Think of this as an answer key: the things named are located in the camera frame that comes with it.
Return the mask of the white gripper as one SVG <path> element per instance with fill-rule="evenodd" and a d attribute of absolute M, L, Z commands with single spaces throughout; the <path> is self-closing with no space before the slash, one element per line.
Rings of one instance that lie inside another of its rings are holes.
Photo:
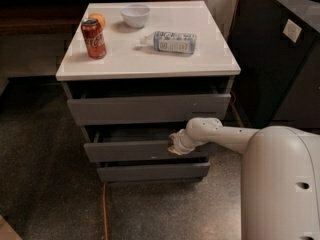
<path fill-rule="evenodd" d="M 168 152 L 178 156 L 186 155 L 194 151 L 196 145 L 185 129 L 169 135 Z"/>

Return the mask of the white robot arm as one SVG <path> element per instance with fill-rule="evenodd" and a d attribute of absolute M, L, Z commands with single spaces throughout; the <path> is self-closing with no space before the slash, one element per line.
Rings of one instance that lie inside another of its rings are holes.
<path fill-rule="evenodd" d="M 193 118 L 169 136 L 185 155 L 215 143 L 242 155 L 241 239 L 320 240 L 320 136 L 288 126 L 227 127 Z"/>

